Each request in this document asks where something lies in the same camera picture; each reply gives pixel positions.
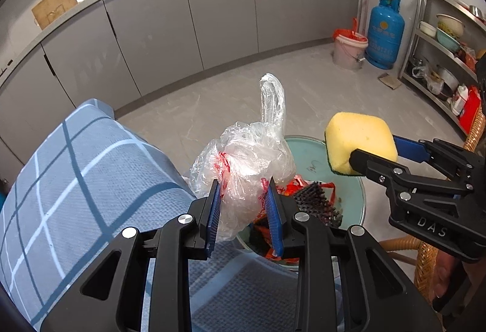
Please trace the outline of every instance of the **wooden cutting board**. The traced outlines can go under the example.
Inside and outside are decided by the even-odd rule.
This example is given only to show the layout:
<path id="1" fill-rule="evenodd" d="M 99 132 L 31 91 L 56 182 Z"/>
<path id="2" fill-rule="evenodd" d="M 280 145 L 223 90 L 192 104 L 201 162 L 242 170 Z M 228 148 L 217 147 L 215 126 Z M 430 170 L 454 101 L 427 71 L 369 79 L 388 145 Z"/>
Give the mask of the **wooden cutting board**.
<path id="1" fill-rule="evenodd" d="M 44 29 L 76 4 L 78 4 L 77 0 L 41 0 L 32 8 L 32 14 L 40 28 Z"/>

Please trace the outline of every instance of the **white bucket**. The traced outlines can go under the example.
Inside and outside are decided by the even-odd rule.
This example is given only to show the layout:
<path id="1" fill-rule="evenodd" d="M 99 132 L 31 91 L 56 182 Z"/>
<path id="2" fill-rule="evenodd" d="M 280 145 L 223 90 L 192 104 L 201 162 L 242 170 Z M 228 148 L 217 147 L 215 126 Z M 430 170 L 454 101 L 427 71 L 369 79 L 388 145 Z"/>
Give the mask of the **white bucket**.
<path id="1" fill-rule="evenodd" d="M 356 33 L 356 36 L 364 37 L 359 33 Z M 339 35 L 334 40 L 332 61 L 337 66 L 345 69 L 358 70 L 361 67 L 361 62 L 365 58 L 364 52 L 366 47 L 368 47 L 368 39 L 366 41 L 358 41 Z"/>

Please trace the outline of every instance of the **plastic bag handle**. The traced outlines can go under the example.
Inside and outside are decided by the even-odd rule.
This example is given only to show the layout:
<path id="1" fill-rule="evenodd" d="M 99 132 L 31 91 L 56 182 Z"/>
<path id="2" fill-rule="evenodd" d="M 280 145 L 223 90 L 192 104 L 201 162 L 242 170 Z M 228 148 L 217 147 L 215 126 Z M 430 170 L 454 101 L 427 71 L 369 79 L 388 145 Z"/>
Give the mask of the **plastic bag handle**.
<path id="1" fill-rule="evenodd" d="M 285 127 L 285 94 L 280 81 L 270 73 L 260 80 L 262 91 L 262 122 L 276 127 L 276 134 L 283 137 Z"/>

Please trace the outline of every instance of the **hand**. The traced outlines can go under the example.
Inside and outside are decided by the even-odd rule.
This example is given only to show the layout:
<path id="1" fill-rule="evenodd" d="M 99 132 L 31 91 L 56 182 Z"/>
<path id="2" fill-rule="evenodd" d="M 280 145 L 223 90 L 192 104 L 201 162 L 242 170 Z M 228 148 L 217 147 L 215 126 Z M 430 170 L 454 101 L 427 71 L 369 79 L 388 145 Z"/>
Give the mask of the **hand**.
<path id="1" fill-rule="evenodd" d="M 444 296 L 449 286 L 450 276 L 458 263 L 459 261 L 453 256 L 443 251 L 438 252 L 429 292 L 430 300 Z M 463 263 L 463 267 L 471 281 L 472 295 L 474 295 L 474 292 L 476 292 L 486 275 L 486 258 L 481 259 L 477 263 Z"/>

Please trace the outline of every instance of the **teal bowl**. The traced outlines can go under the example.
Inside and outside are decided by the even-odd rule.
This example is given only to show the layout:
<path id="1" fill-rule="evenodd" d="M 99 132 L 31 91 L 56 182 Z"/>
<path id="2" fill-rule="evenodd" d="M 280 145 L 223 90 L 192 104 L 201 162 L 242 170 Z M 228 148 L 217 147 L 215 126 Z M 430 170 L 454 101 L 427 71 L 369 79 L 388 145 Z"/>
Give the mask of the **teal bowl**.
<path id="1" fill-rule="evenodd" d="M 341 229 L 348 229 L 352 225 L 363 225 L 366 213 L 366 195 L 360 177 L 335 174 L 327 161 L 327 148 L 322 140 L 307 136 L 285 136 L 285 140 L 292 151 L 296 164 L 296 172 L 307 181 L 333 182 L 336 184 L 336 203 L 334 206 L 343 213 Z M 240 244 L 248 249 L 250 227 L 246 227 L 238 235 Z M 277 262 L 290 270 L 298 270 L 298 265 L 288 265 Z"/>
<path id="2" fill-rule="evenodd" d="M 447 48 L 450 52 L 458 52 L 461 49 L 461 45 L 457 40 L 449 36 L 443 30 L 437 28 L 437 40 L 438 42 Z"/>

